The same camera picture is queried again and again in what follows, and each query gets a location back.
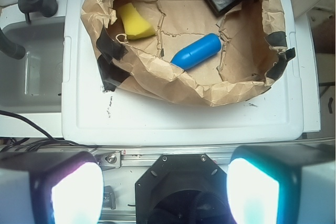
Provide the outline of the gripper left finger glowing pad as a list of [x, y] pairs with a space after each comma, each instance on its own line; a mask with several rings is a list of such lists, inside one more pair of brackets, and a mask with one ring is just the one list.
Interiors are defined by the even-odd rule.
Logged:
[[1, 153], [1, 223], [98, 223], [103, 188], [89, 152]]

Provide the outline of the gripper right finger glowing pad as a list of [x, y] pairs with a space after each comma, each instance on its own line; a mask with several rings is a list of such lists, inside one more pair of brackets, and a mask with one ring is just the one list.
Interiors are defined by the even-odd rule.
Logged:
[[241, 145], [226, 188], [237, 223], [335, 223], [335, 147]]

